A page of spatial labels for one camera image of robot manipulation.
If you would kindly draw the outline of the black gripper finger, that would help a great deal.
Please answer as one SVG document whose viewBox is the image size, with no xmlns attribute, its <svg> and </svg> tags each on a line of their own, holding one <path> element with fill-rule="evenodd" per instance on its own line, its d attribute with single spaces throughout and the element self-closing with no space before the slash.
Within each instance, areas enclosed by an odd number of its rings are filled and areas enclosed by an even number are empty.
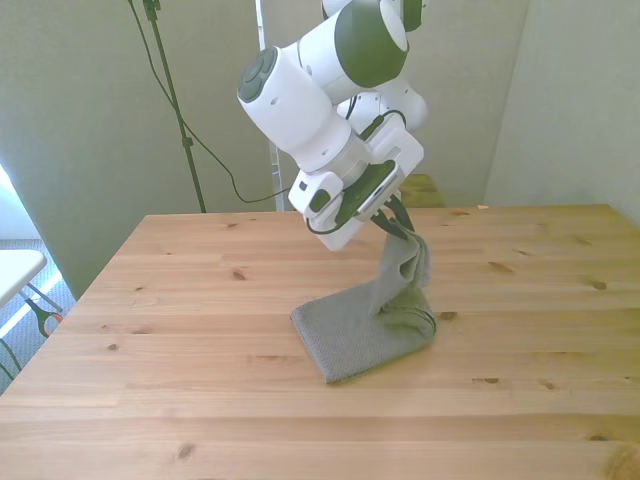
<svg viewBox="0 0 640 480">
<path fill-rule="evenodd" d="M 406 233 L 400 226 L 396 224 L 395 219 L 389 219 L 382 210 L 378 210 L 377 213 L 371 217 L 371 221 L 377 227 L 384 230 L 387 234 L 401 240 L 407 239 Z"/>
<path fill-rule="evenodd" d="M 399 224 L 401 224 L 407 230 L 410 230 L 412 232 L 415 231 L 408 211 L 406 210 L 402 201 L 396 195 L 391 196 L 391 210 L 394 212 L 396 221 Z"/>
</svg>

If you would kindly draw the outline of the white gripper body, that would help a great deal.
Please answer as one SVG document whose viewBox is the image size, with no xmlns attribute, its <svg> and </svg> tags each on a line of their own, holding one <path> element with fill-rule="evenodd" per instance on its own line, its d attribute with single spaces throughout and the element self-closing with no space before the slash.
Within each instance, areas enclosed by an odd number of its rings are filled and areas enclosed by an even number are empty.
<svg viewBox="0 0 640 480">
<path fill-rule="evenodd" d="M 305 178 L 305 223 L 331 251 L 345 247 L 382 210 L 423 159 L 421 144 L 403 126 L 384 124 L 366 141 L 352 133 L 344 148 Z"/>
</svg>

